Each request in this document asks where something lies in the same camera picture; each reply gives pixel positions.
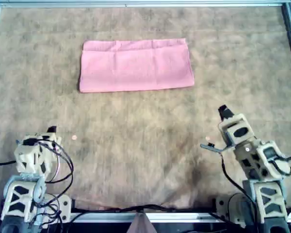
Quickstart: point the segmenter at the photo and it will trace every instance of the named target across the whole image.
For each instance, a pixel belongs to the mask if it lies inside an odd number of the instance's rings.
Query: folded towel
[[[194,85],[185,39],[87,41],[81,92],[160,90]]]

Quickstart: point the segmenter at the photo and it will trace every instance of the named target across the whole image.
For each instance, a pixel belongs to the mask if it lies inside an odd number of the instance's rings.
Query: pink towel
[[[81,92],[160,90],[194,85],[185,39],[87,41]]]

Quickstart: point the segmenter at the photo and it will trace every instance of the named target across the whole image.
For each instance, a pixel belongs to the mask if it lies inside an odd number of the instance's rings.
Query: brown fabric surface
[[[84,41],[182,37],[194,87],[79,93]],[[2,10],[0,162],[13,159],[24,133],[57,125],[75,164],[68,194],[79,207],[209,206],[234,193],[220,158],[199,146],[206,137],[224,146],[221,104],[244,113],[258,137],[291,155],[291,51],[279,7]],[[233,153],[224,157],[241,183]],[[63,165],[60,175],[67,172]],[[12,174],[15,166],[0,167],[0,199]],[[286,185],[291,206],[291,177]]]

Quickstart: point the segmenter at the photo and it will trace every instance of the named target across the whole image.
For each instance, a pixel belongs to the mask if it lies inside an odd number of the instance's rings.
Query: aluminum rail
[[[79,213],[72,213],[71,219]],[[208,213],[146,213],[152,223],[219,223]],[[132,222],[135,213],[88,213],[80,216],[75,223],[124,223]]]

